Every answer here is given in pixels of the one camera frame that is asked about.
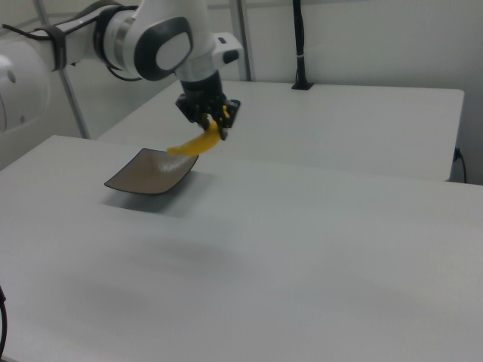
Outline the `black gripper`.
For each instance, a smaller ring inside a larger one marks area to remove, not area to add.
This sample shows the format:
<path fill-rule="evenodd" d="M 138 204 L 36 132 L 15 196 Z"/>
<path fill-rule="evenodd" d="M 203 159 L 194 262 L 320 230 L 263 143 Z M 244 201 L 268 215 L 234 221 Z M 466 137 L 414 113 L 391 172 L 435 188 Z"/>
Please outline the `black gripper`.
<path fill-rule="evenodd" d="M 241 103 L 229 100 L 223 92 L 220 73 L 201 81 L 181 81 L 183 93 L 178 97 L 176 106 L 191 123 L 196 123 L 204 131 L 211 124 L 209 116 L 218 126 L 221 140 L 228 137 L 228 129 L 235 122 Z"/>

